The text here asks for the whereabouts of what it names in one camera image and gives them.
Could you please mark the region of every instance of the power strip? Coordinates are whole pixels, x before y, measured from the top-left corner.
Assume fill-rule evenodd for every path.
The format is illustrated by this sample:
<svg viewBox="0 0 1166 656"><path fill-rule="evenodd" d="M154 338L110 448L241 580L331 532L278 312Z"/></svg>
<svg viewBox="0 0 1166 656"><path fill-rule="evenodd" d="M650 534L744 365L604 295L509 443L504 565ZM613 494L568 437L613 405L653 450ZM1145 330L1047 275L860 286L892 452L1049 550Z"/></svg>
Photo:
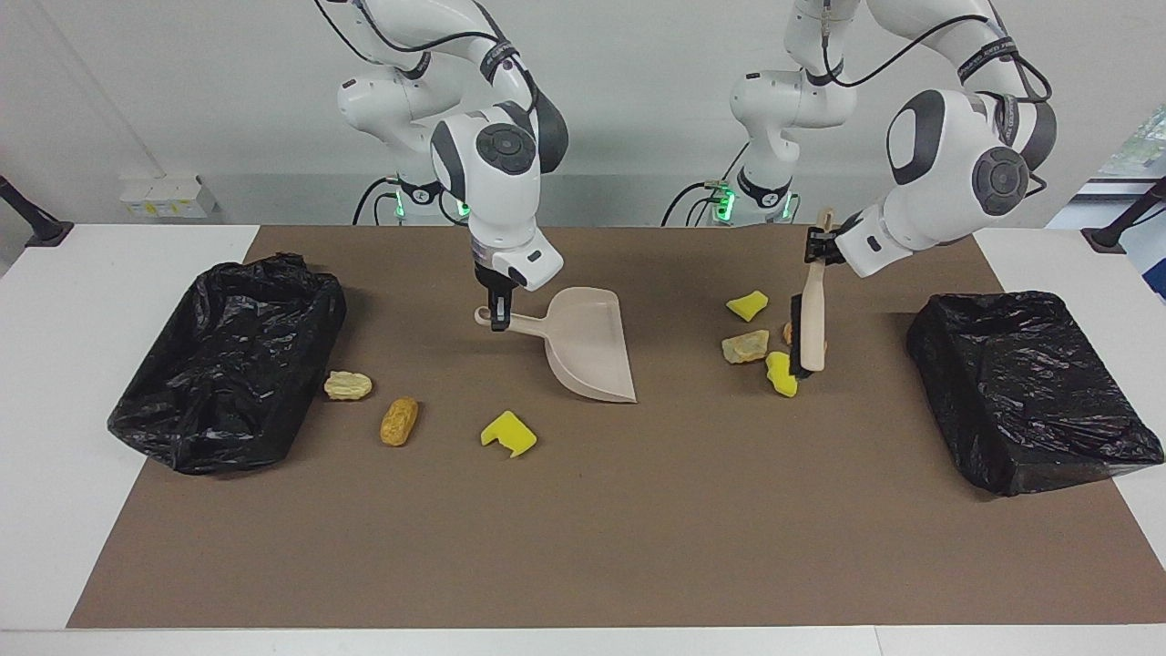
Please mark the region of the power strip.
<svg viewBox="0 0 1166 656"><path fill-rule="evenodd" d="M197 175L124 182L121 204L135 218L208 218L218 204Z"/></svg>

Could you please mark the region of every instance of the sponge piece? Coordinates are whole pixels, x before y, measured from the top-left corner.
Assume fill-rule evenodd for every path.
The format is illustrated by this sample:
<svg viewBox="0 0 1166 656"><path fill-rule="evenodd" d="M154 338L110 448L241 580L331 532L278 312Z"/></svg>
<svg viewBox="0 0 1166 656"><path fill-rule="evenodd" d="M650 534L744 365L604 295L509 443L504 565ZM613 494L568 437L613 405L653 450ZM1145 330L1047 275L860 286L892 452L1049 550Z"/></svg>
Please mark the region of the sponge piece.
<svg viewBox="0 0 1166 656"><path fill-rule="evenodd" d="M726 302L725 306L731 309L733 313L745 320L752 320L753 317L757 316L757 312L765 309L765 305L767 304L770 304L770 296L766 296L761 291L753 291L747 296L742 296Z"/></svg>
<svg viewBox="0 0 1166 656"><path fill-rule="evenodd" d="M721 352L729 365L744 365L761 360L770 351L770 332L754 331L721 343Z"/></svg>
<svg viewBox="0 0 1166 656"><path fill-rule="evenodd" d="M773 383L774 392L789 398L798 394L798 379L789 374L789 357L787 354L771 353L765 359L765 367L768 371L766 379Z"/></svg>
<svg viewBox="0 0 1166 656"><path fill-rule="evenodd" d="M529 451L539 438L518 416L507 410L482 431L482 446L493 442L501 443L504 447L511 450L511 458L518 458Z"/></svg>

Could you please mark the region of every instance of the white table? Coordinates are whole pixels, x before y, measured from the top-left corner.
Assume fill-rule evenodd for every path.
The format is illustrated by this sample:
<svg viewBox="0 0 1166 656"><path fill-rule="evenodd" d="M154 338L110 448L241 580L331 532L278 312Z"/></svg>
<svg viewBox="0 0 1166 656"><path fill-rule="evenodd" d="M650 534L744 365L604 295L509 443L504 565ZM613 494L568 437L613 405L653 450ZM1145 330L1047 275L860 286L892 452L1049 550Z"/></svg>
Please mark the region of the white table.
<svg viewBox="0 0 1166 656"><path fill-rule="evenodd" d="M254 226L78 225L0 278L0 655L1159 655L1166 625L539 630L64 630L145 457L105 421L199 271ZM1138 414L1166 437L1166 305L1073 231L977 235L1007 290L1065 298ZM878 278L872 278L877 284ZM1166 467L1118 488L1166 563Z"/></svg>

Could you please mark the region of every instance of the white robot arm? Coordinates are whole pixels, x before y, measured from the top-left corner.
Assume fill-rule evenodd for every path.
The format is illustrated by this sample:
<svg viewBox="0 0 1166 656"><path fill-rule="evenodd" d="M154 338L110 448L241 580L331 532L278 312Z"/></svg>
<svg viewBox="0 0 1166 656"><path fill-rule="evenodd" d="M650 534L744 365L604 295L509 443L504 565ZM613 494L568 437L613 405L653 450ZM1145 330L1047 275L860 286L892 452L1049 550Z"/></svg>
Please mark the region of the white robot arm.
<svg viewBox="0 0 1166 656"><path fill-rule="evenodd" d="M476 275L490 291L493 330L505 331L512 290L538 289L563 266L535 223L541 174L555 170L567 151L562 114L477 2L330 1L352 6L358 48L385 66L342 85L345 120L389 147L407 216L444 211L444 193L470 207ZM417 122L462 100L451 76L435 75L442 72L435 52L471 62L503 101L431 129Z"/></svg>
<svg viewBox="0 0 1166 656"><path fill-rule="evenodd" d="M848 82L841 54L858 3L798 0L786 47L801 70L749 73L733 89L733 114L750 135L735 185L763 212L778 206L798 162L787 128L841 125L854 112L857 84ZM898 185L812 239L808 258L847 261L862 276L1006 216L1056 140L1047 82L1019 55L990 0L868 6L887 31L947 57L963 91L926 90L908 101L887 132ZM1045 85L1044 94L1026 71Z"/></svg>

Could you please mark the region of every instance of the wall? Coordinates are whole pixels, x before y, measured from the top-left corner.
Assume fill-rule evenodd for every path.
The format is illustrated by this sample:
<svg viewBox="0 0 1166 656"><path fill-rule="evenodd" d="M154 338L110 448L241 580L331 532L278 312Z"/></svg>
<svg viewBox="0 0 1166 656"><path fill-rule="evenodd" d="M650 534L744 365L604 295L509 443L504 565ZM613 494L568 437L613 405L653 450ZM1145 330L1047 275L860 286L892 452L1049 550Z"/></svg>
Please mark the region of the wall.
<svg viewBox="0 0 1166 656"><path fill-rule="evenodd" d="M337 84L368 66L309 0L0 0L0 170L58 216L128 220L118 177L148 162L47 44L36 2L161 165L204 175L229 220L343 221L356 191L389 168L379 143L335 108ZM564 179L548 181L545 206L578 197L591 205L545 213L652 223L676 182L719 175L744 140L726 100L733 80L792 65L781 48L791 3L487 0L570 122ZM1011 219L1044 225L1166 99L1166 78L1146 69L1166 58L1166 5L996 5L1056 86L1061 139L1041 169L1052 186ZM856 73L902 45L865 9L854 34L847 61ZM954 85L947 62L920 49L862 89L849 124L803 132L796 190L807 207L852 211L885 192L888 120L920 89ZM592 177L600 175L645 177ZM639 192L616 192L620 185ZM610 202L617 197L625 200ZM0 213L6 249L22 240L13 220Z"/></svg>

